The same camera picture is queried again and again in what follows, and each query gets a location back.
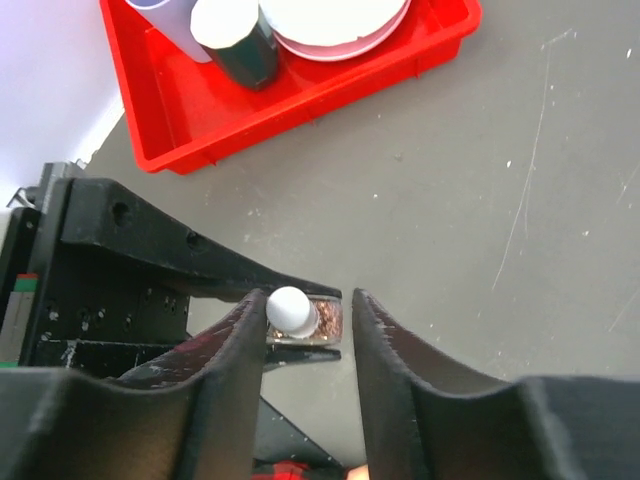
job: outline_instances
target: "scratch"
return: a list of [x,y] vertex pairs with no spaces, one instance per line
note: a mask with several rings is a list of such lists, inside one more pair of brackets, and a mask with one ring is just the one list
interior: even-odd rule
[[[524,204],[524,200],[527,195],[527,190],[531,186],[531,175],[533,174],[533,170],[536,165],[536,154],[538,152],[538,142],[540,141],[540,132],[542,131],[542,120],[544,119],[544,111],[545,111],[545,106],[547,104],[547,90],[549,90],[549,69],[550,68],[551,68],[551,50],[549,50],[547,53],[547,69],[544,74],[544,93],[542,94],[542,107],[540,108],[540,118],[538,119],[538,129],[536,130],[536,138],[533,142],[533,151],[531,153],[531,162],[529,163],[529,171],[527,172],[527,178],[524,181],[524,188],[522,189],[522,195],[520,195],[520,203],[518,204],[518,210],[516,211],[516,216],[513,219],[513,225],[511,225],[511,232],[509,233],[507,246],[504,250],[504,255],[502,256],[502,262],[500,263],[500,268],[498,269],[498,273],[496,274],[496,279],[493,281],[493,286],[491,287],[491,291],[495,290],[496,285],[498,284],[498,280],[500,279],[500,275],[502,274],[502,270],[504,269],[504,264],[507,261],[507,256],[509,255],[509,247],[511,247],[511,240],[513,240],[513,232],[515,232],[516,230],[516,225],[518,224],[518,218],[520,217],[520,212],[522,211],[522,206]],[[527,231],[527,222],[526,222],[527,212],[528,212],[528,207],[525,210],[525,232]]]
[[618,200],[616,200],[616,205],[619,204],[620,200],[622,200],[622,197],[624,197],[624,194],[627,191],[629,184],[633,181],[633,177],[635,177],[636,173],[638,173],[638,169],[640,169],[640,162],[638,162],[638,165],[636,165],[636,168],[633,169],[633,172],[631,172],[631,175],[629,175],[629,178],[627,179],[627,181],[622,184],[622,192],[620,192],[620,196],[618,197]]
[[616,319],[613,321],[613,323],[609,327],[609,333],[611,333],[613,331],[615,326],[618,324],[618,322],[620,321],[622,316],[625,314],[627,309],[631,306],[631,304],[636,299],[636,297],[638,296],[639,293],[640,293],[640,287],[638,287],[638,290],[636,290],[636,293],[634,293],[633,296],[629,299],[629,301],[627,303],[625,303],[624,307],[622,307],[622,310],[620,310],[620,313],[618,314]]
[[569,30],[567,30],[564,33],[561,33],[560,35],[558,35],[557,37],[553,37],[551,40],[549,40],[548,42],[545,42],[542,44],[542,47],[540,47],[540,51],[544,50],[547,47],[550,47],[551,45],[553,45],[556,42],[559,42],[560,40],[564,40],[565,38],[567,38],[569,36],[570,33],[573,33],[573,28],[570,28]]

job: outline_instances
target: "red plastic bin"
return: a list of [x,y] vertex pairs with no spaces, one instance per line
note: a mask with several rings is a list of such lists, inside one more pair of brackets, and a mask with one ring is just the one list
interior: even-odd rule
[[478,0],[413,0],[365,55],[318,63],[282,48],[277,80],[251,92],[193,62],[124,0],[100,4],[138,166],[179,174],[452,60],[482,17]]

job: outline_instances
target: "small bottle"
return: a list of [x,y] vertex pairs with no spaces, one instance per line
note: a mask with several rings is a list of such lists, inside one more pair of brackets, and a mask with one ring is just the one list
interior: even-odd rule
[[278,72],[278,44],[258,0],[198,0],[191,33],[235,82],[251,90],[269,85]]
[[333,345],[342,339],[342,304],[333,298],[309,299],[302,290],[282,287],[267,300],[270,343]]

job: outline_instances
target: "white bottle cap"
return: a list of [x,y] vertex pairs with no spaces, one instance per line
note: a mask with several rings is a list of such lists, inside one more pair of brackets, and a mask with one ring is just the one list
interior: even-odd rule
[[282,287],[267,300],[271,325],[294,338],[307,338],[318,326],[318,311],[302,290]]

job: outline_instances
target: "gray surface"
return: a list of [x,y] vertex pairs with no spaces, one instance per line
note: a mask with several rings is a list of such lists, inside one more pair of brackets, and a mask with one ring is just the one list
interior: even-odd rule
[[[138,171],[120,125],[89,173],[347,301],[370,289],[490,374],[637,373],[640,8],[484,7],[454,63],[316,126],[178,177]],[[193,329],[222,309],[196,305]],[[343,348],[340,364],[269,374],[264,392],[357,463],[349,333]]]

